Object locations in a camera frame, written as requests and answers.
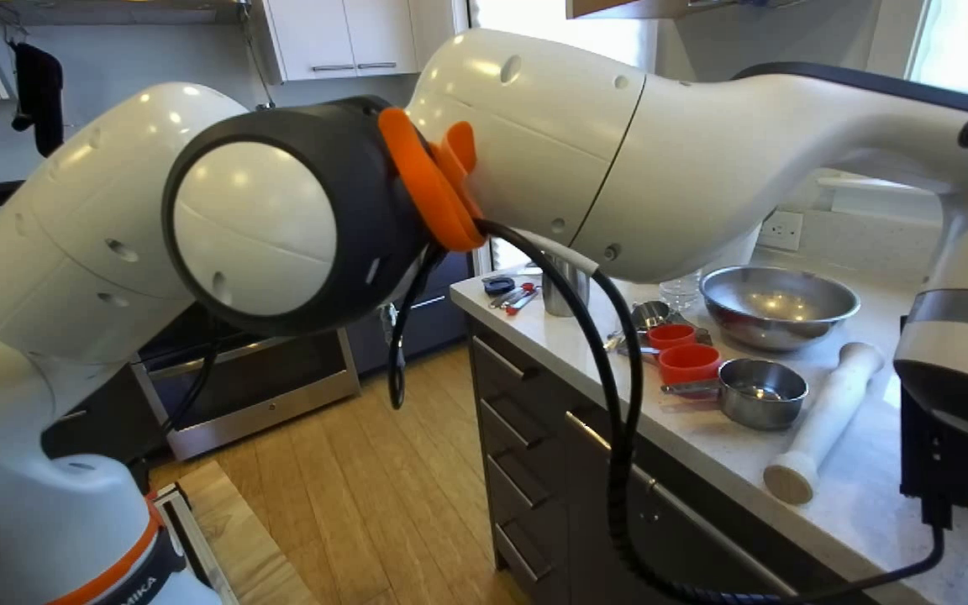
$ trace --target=cabinet drawer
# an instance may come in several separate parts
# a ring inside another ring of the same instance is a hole
[[[518,576],[532,603],[569,603],[562,562],[522,521],[491,525],[491,534],[495,551]]]
[[[483,453],[488,480],[495,490],[511,495],[522,508],[518,512],[537,512],[554,497],[554,486],[547,486],[547,477],[534,471],[518,449]]]
[[[515,427],[534,425],[543,435],[557,435],[566,411],[583,404],[571,387],[566,387],[522,354],[507,354],[491,341],[481,341],[481,334],[470,341],[470,361],[479,399],[502,404],[504,419],[511,419]]]
[[[569,446],[578,456],[578,477],[585,480],[571,497],[583,504],[576,529],[593,529],[593,516],[607,516],[607,477],[610,477],[610,419],[598,407],[569,412]],[[664,576],[684,579],[704,588],[728,592],[817,592],[844,584],[833,571],[803,553],[795,542],[780,538],[771,525],[758,521],[737,500],[695,477],[676,456],[651,443],[640,446],[629,484],[629,525],[640,553]],[[598,543],[613,542],[607,529],[571,534],[571,547],[583,562],[571,576],[602,571],[610,583],[593,588],[613,594],[621,588],[629,603],[655,594],[634,579],[618,558],[602,553]]]
[[[532,449],[547,437],[546,427],[511,397],[479,397],[479,411],[483,439],[495,439],[483,443],[483,449]]]

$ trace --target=wooden floor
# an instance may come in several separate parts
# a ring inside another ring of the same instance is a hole
[[[404,411],[388,376],[211,453],[328,605],[522,605],[495,571],[467,351],[406,371]],[[201,462],[155,467],[170,484]]]

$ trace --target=red container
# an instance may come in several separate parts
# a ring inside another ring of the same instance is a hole
[[[676,351],[692,341],[695,341],[695,331],[690,324],[664,324],[649,331],[649,347],[655,347],[658,354]]]
[[[658,379],[676,382],[718,382],[719,351],[705,342],[678,342],[658,354]]]

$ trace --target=red object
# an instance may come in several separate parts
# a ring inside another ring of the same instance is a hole
[[[719,351],[705,342],[678,342],[658,354],[664,382],[713,382],[719,373]]]
[[[380,110],[380,139],[416,206],[416,214],[424,220],[424,229],[444,249],[481,249],[481,210],[467,189],[467,174],[479,166],[474,128],[459,120],[448,128],[444,141],[433,143],[421,139],[404,109],[388,109]]]
[[[692,342],[695,331],[690,324],[664,324],[649,331],[649,342],[665,354],[676,351],[678,342]]]

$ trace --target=gray cabinet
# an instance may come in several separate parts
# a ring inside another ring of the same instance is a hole
[[[470,365],[497,568],[511,568],[532,603],[669,603],[629,571],[610,534],[607,411],[483,326],[474,326]],[[649,439],[635,446],[629,521],[649,568],[684,584],[840,584],[800,543]]]

